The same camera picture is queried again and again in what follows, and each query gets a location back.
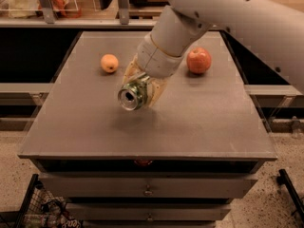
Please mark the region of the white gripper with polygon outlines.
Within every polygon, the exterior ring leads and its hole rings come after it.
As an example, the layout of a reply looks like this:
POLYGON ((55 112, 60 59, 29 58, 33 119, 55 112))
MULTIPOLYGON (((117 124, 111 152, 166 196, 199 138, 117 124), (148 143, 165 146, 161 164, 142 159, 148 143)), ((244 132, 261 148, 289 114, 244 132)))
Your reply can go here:
POLYGON ((152 77, 147 83, 146 103, 148 107, 152 107, 166 89, 167 79, 164 78, 175 74, 182 59, 182 56, 175 57, 162 52, 148 33, 137 48, 137 55, 126 67, 123 84, 143 76, 144 73, 152 77))

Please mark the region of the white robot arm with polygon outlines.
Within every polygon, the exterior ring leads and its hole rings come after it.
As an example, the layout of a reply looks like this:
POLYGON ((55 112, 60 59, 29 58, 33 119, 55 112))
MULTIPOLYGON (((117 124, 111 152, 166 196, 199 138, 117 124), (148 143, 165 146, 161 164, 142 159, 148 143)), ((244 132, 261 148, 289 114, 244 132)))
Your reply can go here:
POLYGON ((213 25, 304 91, 304 14, 271 0, 168 0, 126 68, 118 100, 126 110, 155 103, 186 50, 213 25))

